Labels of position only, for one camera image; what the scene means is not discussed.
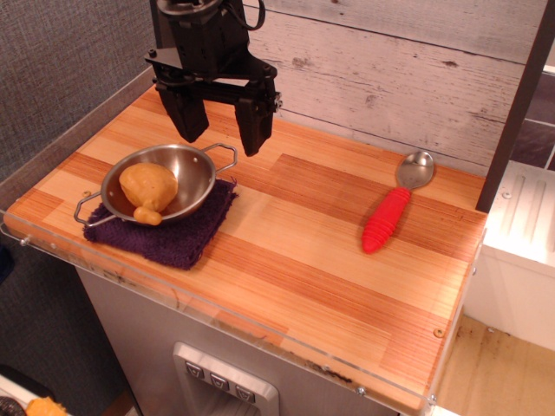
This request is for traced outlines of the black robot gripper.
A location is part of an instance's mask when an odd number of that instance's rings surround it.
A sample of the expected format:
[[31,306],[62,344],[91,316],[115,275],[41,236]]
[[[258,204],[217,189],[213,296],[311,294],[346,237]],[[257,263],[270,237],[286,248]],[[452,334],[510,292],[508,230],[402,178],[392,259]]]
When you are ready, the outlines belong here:
[[[152,49],[146,60],[156,90],[180,136],[196,141],[209,127],[202,99],[234,104],[241,142],[254,156],[271,137],[273,113],[281,105],[277,70],[249,51],[249,34],[264,25],[266,9],[249,24],[241,1],[158,1],[173,46]],[[187,90],[201,96],[194,97]]]

